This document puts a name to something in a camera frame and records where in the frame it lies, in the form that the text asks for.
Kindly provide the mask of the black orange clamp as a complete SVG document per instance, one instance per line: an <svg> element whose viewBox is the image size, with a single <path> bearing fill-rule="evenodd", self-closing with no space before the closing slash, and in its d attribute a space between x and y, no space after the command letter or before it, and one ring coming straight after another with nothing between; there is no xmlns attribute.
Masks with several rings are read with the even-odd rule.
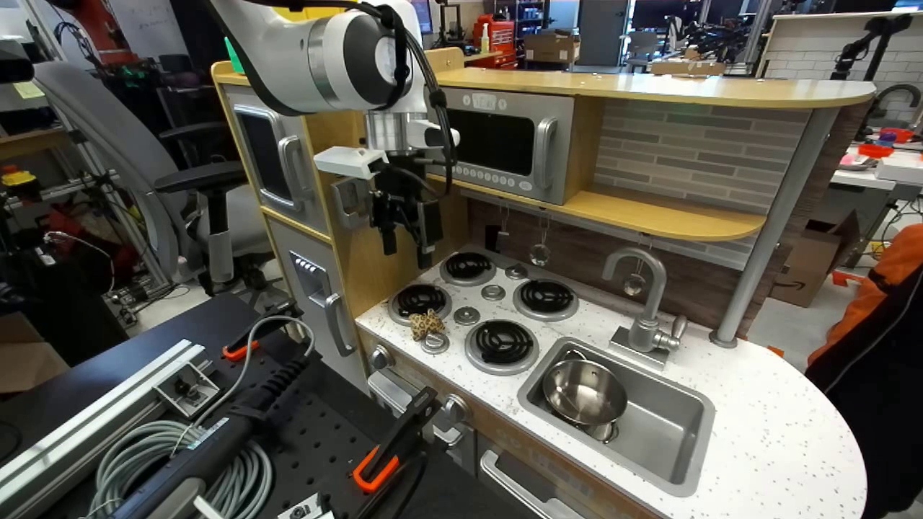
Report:
<svg viewBox="0 0 923 519"><path fill-rule="evenodd" d="M378 492L409 462L422 440L422 431L438 411L438 392L426 386L412 398L406 410L386 434L385 439L366 454L352 472L353 482L366 494Z"/></svg>
<svg viewBox="0 0 923 519"><path fill-rule="evenodd" d="M258 340L288 323L300 321L303 311L296 299L288 298L266 308L254 321L245 325L244 331L221 348L221 358L231 363L242 362L247 351L258 349Z"/></svg>

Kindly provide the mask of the spotted brown plush toy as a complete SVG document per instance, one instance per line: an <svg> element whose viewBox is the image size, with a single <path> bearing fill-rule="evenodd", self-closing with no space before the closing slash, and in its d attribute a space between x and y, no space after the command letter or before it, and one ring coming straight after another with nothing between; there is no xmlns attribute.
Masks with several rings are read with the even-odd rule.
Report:
<svg viewBox="0 0 923 519"><path fill-rule="evenodd" d="M428 309L422 314L409 315L411 336L413 341L423 341L429 334L445 333L446 326L438 312Z"/></svg>

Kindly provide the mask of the wooden toy kitchen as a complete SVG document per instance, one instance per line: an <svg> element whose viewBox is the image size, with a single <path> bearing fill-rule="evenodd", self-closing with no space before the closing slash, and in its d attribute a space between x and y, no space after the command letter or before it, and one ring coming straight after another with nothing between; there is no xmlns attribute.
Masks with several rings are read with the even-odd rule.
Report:
<svg viewBox="0 0 923 519"><path fill-rule="evenodd" d="M481 446L517 460L538 482L556 489L586 516L669 519L860 519L867 495L862 453L847 422L797 369L744 337L795 240L822 198L876 93L867 81L678 78L652 74L573 74L559 71L464 68L458 50L429 50L442 88L537 93L575 102L566 200L541 203L453 180L441 203L444 239L433 265L420 270L413 243L385 256L369 226L369 194L346 208L348 190L314 165L327 234L303 226L258 200L268 230L273 218L332 246L346 303L355 322L367 376L370 352L385 346L395 364L381 372L413 388L431 385L470 407L464 422ZM353 146L366 137L359 112L297 116L312 155ZM485 249L485 226L510 208L504 253ZM530 263L539 217L551 219L547 266ZM270 233L270 243L277 249ZM628 296L623 283L636 259L602 278L606 258L621 247L650 251L665 264L667 283L657 319L669 332L678 315L688 328L678 352L655 371L704 394L715 419L695 493L679 498L567 439L527 412L518 391L557 340L571 337L610 348L620 327L643 310L646 289ZM495 264L505 298L485 300L485 285L461 287L441 278L441 264L474 251ZM504 269L524 264L529 279L564 283L579 309L564 321L534 321L512 302L519 285ZM442 318L449 350L429 355L411 328L390 319L389 299L418 283L442 287L451 312ZM473 306L481 322L505 319L537 338L539 358L524 373L494 376L465 357L476 325L453 312Z"/></svg>

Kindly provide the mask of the stove burner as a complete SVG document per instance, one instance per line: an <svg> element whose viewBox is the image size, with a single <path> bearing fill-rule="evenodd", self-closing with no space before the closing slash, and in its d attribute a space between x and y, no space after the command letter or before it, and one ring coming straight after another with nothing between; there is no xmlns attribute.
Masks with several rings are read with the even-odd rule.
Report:
<svg viewBox="0 0 923 519"><path fill-rule="evenodd" d="M465 357L479 371L494 376L524 373L539 358L534 333L514 321L491 319L475 325L464 341Z"/></svg>
<svg viewBox="0 0 923 519"><path fill-rule="evenodd" d="M484 254L461 251L445 259L439 270L441 278L449 285L472 287L491 282L497 267Z"/></svg>
<svg viewBox="0 0 923 519"><path fill-rule="evenodd" d="M411 325L411 315L426 315L433 310L438 318L445 318L451 312L451 296L442 288L431 283L409 285L389 299L390 319L405 327Z"/></svg>
<svg viewBox="0 0 923 519"><path fill-rule="evenodd" d="M515 308L534 321L564 321L579 309L579 298L573 289L551 279L527 280L515 290Z"/></svg>

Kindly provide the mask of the silver tap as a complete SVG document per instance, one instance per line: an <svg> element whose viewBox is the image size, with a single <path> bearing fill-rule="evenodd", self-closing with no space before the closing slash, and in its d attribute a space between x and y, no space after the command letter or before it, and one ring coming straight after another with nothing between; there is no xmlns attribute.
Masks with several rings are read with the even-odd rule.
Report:
<svg viewBox="0 0 923 519"><path fill-rule="evenodd" d="M653 274L653 280L650 282L648 296L644 302L643 310L632 321L629 328L618 328L609 340L610 348L619 351L621 354L632 358L636 363L644 367L653 369L653 371L663 371L666 368L667 360L673 352L656 349L653 346L653 336L661 329L658 320L660 304L665 295L667 272L665 264L659 257L656 257L646 249L639 247L621 247L611 253L604 263L602 278L611 280L614 276L614 269L620 260L626 257L639 257L650 268Z"/></svg>

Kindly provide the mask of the hanging black spatula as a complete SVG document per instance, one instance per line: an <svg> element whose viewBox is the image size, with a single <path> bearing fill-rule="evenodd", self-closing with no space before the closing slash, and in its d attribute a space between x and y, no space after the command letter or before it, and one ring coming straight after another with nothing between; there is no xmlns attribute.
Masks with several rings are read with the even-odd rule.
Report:
<svg viewBox="0 0 923 519"><path fill-rule="evenodd" d="M508 218L510 218L510 208L502 206L498 208L499 216L496 224L485 226L485 249L497 254L504 253L504 249L510 242L510 230L508 230Z"/></svg>

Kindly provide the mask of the microwave door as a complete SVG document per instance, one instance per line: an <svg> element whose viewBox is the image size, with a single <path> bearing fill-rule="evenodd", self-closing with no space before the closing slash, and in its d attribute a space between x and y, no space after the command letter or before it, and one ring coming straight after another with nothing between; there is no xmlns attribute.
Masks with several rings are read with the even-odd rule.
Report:
<svg viewBox="0 0 923 519"><path fill-rule="evenodd" d="M443 92L449 125L459 132L455 179L541 203L565 202L573 98L452 86ZM540 190L533 178L535 128L552 116L558 120L549 163L553 186Z"/></svg>

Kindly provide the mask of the silver pot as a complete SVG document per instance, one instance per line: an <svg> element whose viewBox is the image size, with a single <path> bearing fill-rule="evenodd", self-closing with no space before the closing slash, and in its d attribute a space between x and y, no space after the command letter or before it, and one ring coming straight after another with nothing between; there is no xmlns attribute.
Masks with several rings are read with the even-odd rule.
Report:
<svg viewBox="0 0 923 519"><path fill-rule="evenodd" d="M627 391L617 376L576 350L545 371L541 389L552 410L576 426L614 424L627 409Z"/></svg>

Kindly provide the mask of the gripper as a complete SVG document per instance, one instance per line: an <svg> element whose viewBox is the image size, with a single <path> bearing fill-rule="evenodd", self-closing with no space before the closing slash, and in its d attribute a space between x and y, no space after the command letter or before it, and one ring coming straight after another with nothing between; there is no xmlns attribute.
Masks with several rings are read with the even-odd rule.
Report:
<svg viewBox="0 0 923 519"><path fill-rule="evenodd" d="M396 221L405 221L415 243L418 268L431 268L436 244L443 238L441 203L430 200L435 197L435 188L421 175L389 162L375 162L371 171L375 191L371 226L379 231L383 254L396 253Z"/></svg>

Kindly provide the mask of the small grey fridge door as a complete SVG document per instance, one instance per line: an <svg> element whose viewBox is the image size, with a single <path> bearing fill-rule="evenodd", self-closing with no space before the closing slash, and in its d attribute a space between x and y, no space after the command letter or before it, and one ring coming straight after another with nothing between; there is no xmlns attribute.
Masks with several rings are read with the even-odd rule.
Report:
<svg viewBox="0 0 923 519"><path fill-rule="evenodd" d="M327 234L317 182L314 181L314 164L309 150L309 136L296 116L286 116L268 108L258 99L250 86L224 85L222 92L231 110L231 126L240 139L240 154L252 170L258 200L265 207L277 211L321 234ZM278 142L288 136L302 141L304 157L304 183L313 190L300 210L289 203L289 190L281 173Z"/></svg>

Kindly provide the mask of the tap lever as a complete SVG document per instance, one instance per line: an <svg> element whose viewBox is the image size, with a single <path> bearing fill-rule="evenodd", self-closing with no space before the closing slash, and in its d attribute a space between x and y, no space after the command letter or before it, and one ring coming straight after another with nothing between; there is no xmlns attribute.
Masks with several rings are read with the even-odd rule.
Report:
<svg viewBox="0 0 923 519"><path fill-rule="evenodd" d="M688 319L679 315L673 320L669 332L659 329L653 336L652 344L656 349L675 352L679 350L681 339L688 328Z"/></svg>

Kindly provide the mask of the white table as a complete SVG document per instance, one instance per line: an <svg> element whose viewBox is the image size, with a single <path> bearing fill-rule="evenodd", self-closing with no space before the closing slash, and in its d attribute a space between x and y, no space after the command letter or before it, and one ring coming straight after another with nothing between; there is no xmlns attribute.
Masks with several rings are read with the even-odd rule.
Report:
<svg viewBox="0 0 923 519"><path fill-rule="evenodd" d="M923 190L923 143L896 145L896 150L886 157L886 165L909 173L893 173L891 178L879 177L877 167L865 170L837 169L830 183L842 186L863 187L887 192L894 200L913 200Z"/></svg>

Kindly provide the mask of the open cardboard box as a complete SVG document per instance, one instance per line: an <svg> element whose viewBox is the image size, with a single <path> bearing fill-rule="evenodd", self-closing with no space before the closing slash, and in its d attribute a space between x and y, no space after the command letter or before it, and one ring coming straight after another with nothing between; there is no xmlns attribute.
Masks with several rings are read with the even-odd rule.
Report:
<svg viewBox="0 0 923 519"><path fill-rule="evenodd" d="M850 256L860 238L855 210L837 223L810 220L774 283L771 298L808 308L827 277Z"/></svg>

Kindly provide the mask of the person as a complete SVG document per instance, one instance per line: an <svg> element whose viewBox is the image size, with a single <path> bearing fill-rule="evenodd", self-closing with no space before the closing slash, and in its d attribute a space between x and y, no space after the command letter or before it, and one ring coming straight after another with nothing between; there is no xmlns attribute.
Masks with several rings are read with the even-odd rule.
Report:
<svg viewBox="0 0 923 519"><path fill-rule="evenodd" d="M862 453L861 519L923 494L923 223L904 227L863 278L805 377L847 422Z"/></svg>

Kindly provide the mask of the grey office chair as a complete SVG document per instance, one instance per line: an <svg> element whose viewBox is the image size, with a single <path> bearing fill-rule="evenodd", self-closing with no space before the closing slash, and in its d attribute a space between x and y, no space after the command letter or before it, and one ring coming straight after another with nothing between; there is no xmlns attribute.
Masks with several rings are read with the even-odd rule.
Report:
<svg viewBox="0 0 923 519"><path fill-rule="evenodd" d="M176 280L195 278L209 295L243 283L252 303L279 293L262 271L273 247L240 161L181 169L165 144L228 133L227 122L156 135L99 79L65 61L39 63L37 86L118 174L141 211L159 266Z"/></svg>

